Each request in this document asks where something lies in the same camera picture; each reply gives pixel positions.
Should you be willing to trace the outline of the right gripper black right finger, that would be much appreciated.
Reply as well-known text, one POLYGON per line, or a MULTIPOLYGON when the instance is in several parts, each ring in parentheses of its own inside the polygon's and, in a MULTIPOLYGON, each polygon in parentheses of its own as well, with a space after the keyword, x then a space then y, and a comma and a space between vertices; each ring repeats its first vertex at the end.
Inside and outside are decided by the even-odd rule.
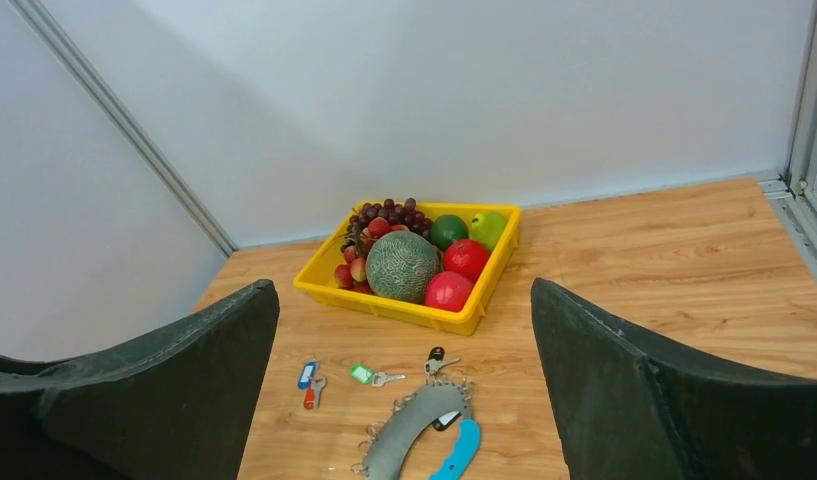
POLYGON ((817 380, 692 348, 536 279, 532 323, 574 479, 817 479, 817 380))

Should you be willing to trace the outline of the key with black tag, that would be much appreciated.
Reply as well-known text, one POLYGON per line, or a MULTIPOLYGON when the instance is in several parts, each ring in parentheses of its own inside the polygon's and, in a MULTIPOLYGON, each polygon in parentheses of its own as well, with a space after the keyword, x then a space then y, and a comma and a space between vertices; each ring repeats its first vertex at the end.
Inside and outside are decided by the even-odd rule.
POLYGON ((458 357, 446 359, 445 349, 442 346, 433 347, 424 364, 424 371, 427 376, 436 376, 445 366, 457 363, 458 357))

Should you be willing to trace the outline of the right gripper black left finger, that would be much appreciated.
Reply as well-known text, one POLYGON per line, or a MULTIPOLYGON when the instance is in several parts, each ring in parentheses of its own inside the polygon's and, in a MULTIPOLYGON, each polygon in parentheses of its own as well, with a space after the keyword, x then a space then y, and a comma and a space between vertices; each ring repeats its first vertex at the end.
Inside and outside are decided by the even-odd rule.
POLYGON ((276 334, 255 281, 113 347, 0 355, 0 479, 234 479, 276 334))

